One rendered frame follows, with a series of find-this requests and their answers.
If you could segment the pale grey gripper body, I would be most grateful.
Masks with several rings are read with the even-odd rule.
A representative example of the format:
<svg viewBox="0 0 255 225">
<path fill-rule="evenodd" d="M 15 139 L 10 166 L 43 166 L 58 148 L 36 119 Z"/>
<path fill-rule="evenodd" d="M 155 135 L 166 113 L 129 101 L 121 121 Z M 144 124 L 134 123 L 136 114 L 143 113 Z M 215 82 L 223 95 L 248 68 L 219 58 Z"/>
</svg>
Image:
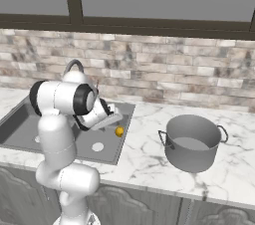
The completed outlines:
<svg viewBox="0 0 255 225">
<path fill-rule="evenodd" d="M 106 127 L 108 125 L 111 125 L 117 121 L 120 121 L 123 119 L 123 116 L 120 113 L 114 112 L 113 114 L 110 114 L 102 121 L 98 122 L 92 127 L 92 130 L 98 130 L 100 128 Z"/>
</svg>

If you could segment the grey steel sink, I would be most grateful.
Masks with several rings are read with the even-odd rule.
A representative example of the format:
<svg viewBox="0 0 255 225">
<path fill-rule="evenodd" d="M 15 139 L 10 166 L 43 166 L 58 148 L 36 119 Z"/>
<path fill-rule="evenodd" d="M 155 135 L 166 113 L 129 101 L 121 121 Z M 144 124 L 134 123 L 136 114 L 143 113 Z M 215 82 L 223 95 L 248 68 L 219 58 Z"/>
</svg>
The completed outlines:
<svg viewBox="0 0 255 225">
<path fill-rule="evenodd" d="M 115 106 L 122 113 L 123 119 L 98 130 L 82 131 L 74 118 L 68 115 L 68 122 L 76 138 L 77 159 L 118 164 L 135 105 L 115 103 Z M 25 98 L 0 120 L 0 147 L 41 153 L 40 143 L 35 141 L 39 119 L 29 98 Z M 125 130 L 122 137 L 116 136 L 118 126 Z"/>
</svg>

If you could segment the grey steel pot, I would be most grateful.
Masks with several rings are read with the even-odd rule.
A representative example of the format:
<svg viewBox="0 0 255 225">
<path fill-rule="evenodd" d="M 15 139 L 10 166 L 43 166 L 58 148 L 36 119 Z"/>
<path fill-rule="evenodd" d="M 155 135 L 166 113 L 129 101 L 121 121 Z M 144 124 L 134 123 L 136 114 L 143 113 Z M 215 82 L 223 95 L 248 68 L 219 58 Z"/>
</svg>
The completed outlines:
<svg viewBox="0 0 255 225">
<path fill-rule="evenodd" d="M 158 131 L 167 160 L 176 168 L 190 173 L 211 167 L 220 142 L 226 143 L 227 130 L 211 120 L 182 114 L 170 119 L 166 131 Z"/>
</svg>

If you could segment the grey curved tap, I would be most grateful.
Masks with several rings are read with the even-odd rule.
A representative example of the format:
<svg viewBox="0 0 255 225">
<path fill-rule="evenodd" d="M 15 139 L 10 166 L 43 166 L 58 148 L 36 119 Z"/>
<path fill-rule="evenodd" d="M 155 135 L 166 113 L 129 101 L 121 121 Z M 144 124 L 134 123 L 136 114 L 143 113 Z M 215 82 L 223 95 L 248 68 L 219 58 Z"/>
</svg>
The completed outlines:
<svg viewBox="0 0 255 225">
<path fill-rule="evenodd" d="M 76 71 L 72 70 L 72 67 L 74 67 L 74 66 L 78 67 L 78 69 Z M 83 67 L 82 63 L 77 59 L 70 61 L 64 71 L 64 76 L 80 77 L 83 74 L 84 74 L 84 67 Z"/>
</svg>

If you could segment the grey cupboard door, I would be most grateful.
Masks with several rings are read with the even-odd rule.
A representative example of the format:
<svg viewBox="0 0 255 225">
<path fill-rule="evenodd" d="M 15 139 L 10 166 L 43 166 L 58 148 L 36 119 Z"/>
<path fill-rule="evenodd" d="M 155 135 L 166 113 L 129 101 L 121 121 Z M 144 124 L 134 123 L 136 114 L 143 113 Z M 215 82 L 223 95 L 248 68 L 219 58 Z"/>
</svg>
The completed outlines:
<svg viewBox="0 0 255 225">
<path fill-rule="evenodd" d="M 190 225 L 255 225 L 255 210 L 196 201 Z"/>
<path fill-rule="evenodd" d="M 61 214 L 58 194 L 35 172 L 0 166 L 0 220 L 10 225 L 53 225 Z"/>
<path fill-rule="evenodd" d="M 178 220 L 176 196 L 102 184 L 87 200 L 102 225 L 176 225 Z"/>
</svg>

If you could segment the dark brown window frame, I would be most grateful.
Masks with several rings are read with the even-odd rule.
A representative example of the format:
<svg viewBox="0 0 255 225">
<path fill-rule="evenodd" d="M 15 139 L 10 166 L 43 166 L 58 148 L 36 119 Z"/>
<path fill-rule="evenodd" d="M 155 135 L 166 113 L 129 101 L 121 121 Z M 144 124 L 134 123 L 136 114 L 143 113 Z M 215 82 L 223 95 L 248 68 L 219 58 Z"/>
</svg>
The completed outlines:
<svg viewBox="0 0 255 225">
<path fill-rule="evenodd" d="M 67 0 L 68 15 L 0 13 L 1 29 L 255 41 L 255 9 L 248 22 L 87 17 L 82 0 Z"/>
</svg>

